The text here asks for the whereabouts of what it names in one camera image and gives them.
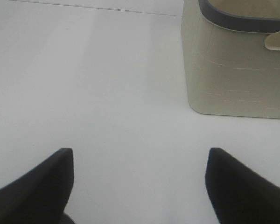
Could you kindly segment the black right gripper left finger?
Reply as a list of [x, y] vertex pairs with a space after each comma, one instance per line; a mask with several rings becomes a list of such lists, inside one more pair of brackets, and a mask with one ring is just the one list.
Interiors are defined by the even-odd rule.
[[73, 151], [61, 148], [0, 189], [0, 224], [72, 224], [64, 209], [73, 183]]

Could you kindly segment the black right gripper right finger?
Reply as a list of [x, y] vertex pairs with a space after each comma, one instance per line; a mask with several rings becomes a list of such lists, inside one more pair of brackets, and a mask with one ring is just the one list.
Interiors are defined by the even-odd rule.
[[280, 187], [221, 148], [209, 151], [206, 190], [221, 224], [280, 224]]

